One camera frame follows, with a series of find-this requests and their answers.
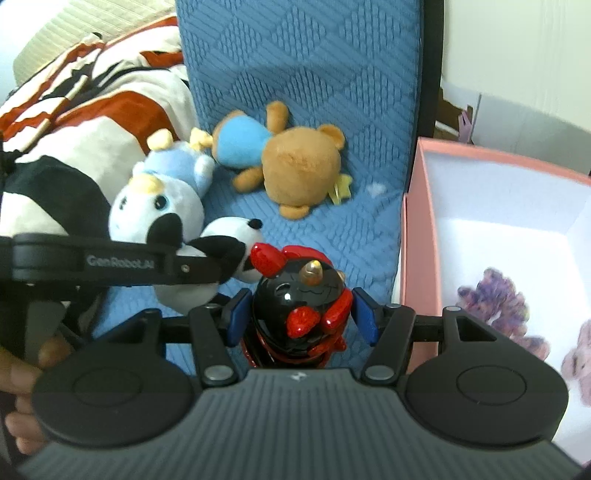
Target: blue quilted blanket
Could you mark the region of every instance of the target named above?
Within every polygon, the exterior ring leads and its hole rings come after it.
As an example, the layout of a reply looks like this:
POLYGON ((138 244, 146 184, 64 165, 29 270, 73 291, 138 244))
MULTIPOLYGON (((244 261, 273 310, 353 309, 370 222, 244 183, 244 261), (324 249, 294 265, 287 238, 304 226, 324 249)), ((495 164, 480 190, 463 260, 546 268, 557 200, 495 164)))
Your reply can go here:
MULTIPOLYGON (((414 138, 420 64, 419 0, 177 0, 184 57, 201 127, 233 109, 264 120, 285 102, 294 125, 334 123, 348 141, 344 171, 352 199, 328 203, 296 222, 278 214, 264 191, 239 195, 218 170, 204 201, 206 221, 257 217, 269 243, 325 252, 379 302, 392 292, 400 249, 400 209, 414 138)), ((235 293, 240 285, 222 287, 235 293)), ((113 289, 96 334, 158 306, 152 288, 113 289)), ((163 309, 165 314, 174 314, 163 309)), ((349 321, 348 349, 329 366, 358 370, 369 348, 349 321)), ((239 349, 231 352, 242 370, 239 349)), ((188 346, 168 358, 193 372, 188 346)))

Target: red figurine ear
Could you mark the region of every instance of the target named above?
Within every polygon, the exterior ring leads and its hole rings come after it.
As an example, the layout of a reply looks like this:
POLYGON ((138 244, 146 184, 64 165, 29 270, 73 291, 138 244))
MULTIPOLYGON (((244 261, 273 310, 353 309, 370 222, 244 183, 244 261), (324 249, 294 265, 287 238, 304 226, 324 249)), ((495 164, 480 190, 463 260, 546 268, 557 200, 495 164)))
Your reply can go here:
POLYGON ((346 288, 322 316, 322 331, 324 333, 334 333, 349 318, 352 305, 353 294, 346 288))
POLYGON ((272 245, 254 244, 251 248, 251 262, 263 277, 270 278, 285 267, 287 257, 272 245))
POLYGON ((324 255, 324 253, 319 252, 315 248, 310 247, 301 247, 299 245, 287 245, 283 247, 282 253, 287 258, 314 258, 315 260, 320 260, 321 262, 327 263, 332 267, 332 262, 329 258, 324 255))
POLYGON ((312 307, 297 307, 287 317, 287 336, 289 338, 300 338, 310 333, 310 330, 318 325, 320 313, 312 307))

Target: human hand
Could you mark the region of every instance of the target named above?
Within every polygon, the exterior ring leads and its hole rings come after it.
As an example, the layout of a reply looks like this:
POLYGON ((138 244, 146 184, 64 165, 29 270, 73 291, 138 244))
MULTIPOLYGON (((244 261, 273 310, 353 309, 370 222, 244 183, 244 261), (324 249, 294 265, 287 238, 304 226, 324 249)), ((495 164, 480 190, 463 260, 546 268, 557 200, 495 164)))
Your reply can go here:
POLYGON ((57 365, 72 352, 72 347, 62 337, 50 338, 41 346, 38 367, 35 367, 0 347, 0 391, 17 396, 16 411, 7 415, 6 427, 25 455, 38 452, 47 443, 33 415, 33 386, 44 369, 57 365))

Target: white wall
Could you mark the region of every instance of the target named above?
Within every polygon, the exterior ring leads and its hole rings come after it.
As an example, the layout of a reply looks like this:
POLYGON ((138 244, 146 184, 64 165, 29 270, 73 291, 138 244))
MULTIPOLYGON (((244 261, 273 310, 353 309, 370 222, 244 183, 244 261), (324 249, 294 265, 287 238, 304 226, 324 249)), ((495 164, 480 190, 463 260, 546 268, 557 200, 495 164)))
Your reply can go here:
POLYGON ((445 0, 443 77, 591 131, 589 0, 445 0))
POLYGON ((570 168, 591 171, 591 131, 538 109, 441 81, 443 97, 453 105, 474 107, 472 141, 570 168))
POLYGON ((69 0, 4 0, 0 3, 0 104, 16 87, 12 62, 30 38, 69 0))

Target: pink box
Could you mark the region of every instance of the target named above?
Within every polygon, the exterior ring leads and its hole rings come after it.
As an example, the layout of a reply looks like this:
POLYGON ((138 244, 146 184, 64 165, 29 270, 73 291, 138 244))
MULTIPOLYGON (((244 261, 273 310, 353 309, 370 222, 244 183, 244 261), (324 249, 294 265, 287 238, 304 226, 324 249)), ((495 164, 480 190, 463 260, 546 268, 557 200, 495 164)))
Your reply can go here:
MULTIPOLYGON (((546 339, 545 361, 560 372, 591 319, 591 179, 532 158, 419 139, 402 204, 401 302, 440 315, 458 301, 458 287, 476 286, 488 267, 523 292, 527 334, 546 339)), ((436 354, 436 344, 418 345, 409 369, 436 354)), ((569 406, 554 438, 581 463, 591 460, 591 373, 587 380, 567 380, 569 406)))

